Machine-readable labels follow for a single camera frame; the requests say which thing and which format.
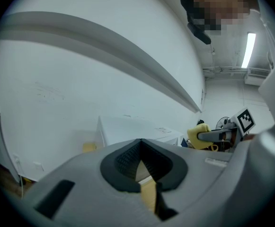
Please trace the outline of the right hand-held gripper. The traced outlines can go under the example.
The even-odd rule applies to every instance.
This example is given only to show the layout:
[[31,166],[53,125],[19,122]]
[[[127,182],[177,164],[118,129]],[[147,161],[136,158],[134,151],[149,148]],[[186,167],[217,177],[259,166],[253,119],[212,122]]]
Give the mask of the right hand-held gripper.
[[[223,128],[232,132],[230,139],[231,148],[243,141],[244,137],[249,133],[251,129],[255,127],[255,121],[250,113],[250,110],[245,107],[236,113],[231,118],[224,120]],[[200,132],[197,134],[197,138],[201,141],[207,142],[221,142],[226,130],[213,130],[208,132]]]

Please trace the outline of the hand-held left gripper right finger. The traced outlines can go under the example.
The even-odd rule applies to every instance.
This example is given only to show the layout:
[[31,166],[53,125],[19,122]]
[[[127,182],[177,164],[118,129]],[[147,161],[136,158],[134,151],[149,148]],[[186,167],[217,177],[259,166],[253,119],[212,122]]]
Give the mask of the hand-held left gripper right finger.
[[174,189],[157,182],[156,212],[146,227],[275,226],[275,126],[228,156],[172,147],[187,161]]

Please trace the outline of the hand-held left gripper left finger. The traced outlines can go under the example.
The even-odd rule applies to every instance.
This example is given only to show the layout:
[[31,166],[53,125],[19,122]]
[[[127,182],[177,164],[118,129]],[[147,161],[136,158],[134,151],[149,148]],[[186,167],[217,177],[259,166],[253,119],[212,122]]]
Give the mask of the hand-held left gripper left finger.
[[135,180],[140,140],[77,155],[35,183],[24,197],[39,226],[157,227]]

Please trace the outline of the yellow cloth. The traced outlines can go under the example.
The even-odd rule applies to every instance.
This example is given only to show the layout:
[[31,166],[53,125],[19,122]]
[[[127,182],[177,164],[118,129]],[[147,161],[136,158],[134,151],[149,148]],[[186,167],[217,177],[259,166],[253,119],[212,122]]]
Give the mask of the yellow cloth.
[[198,124],[194,128],[187,130],[187,135],[193,148],[197,150],[218,151],[219,149],[218,146],[215,145],[213,142],[202,141],[202,140],[199,140],[197,137],[199,133],[210,132],[210,131],[211,129],[209,125],[206,123]]

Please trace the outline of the white box appliance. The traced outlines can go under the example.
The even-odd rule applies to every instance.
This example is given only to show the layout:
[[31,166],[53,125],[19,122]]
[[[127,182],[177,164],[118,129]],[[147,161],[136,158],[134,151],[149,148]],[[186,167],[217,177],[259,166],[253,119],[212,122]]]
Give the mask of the white box appliance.
[[135,139],[152,139],[181,146],[184,135],[146,120],[100,116],[95,135],[96,148]]

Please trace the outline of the white ceiling pipes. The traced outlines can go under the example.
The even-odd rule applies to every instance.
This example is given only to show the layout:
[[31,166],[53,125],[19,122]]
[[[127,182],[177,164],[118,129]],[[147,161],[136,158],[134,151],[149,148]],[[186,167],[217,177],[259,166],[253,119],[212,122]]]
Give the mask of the white ceiling pipes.
[[247,73],[248,69],[240,68],[240,67],[204,67],[202,68],[203,73],[205,75],[209,74],[245,74]]

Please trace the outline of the white air conditioner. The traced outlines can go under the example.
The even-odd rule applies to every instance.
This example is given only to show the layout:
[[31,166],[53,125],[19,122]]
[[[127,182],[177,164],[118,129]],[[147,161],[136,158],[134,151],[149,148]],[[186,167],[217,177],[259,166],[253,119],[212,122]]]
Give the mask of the white air conditioner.
[[248,69],[244,77],[244,83],[247,85],[261,86],[269,75],[269,70],[264,69]]

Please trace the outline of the ceiling tube light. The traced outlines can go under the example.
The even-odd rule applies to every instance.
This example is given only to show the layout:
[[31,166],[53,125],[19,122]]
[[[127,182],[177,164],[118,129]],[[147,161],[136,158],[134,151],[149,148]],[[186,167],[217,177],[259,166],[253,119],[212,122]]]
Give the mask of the ceiling tube light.
[[249,61],[251,59],[251,55],[252,55],[252,52],[254,49],[255,41],[256,41],[256,34],[248,33],[245,54],[244,54],[243,62],[241,65],[241,67],[243,69],[246,69],[248,67],[248,64],[249,64]]

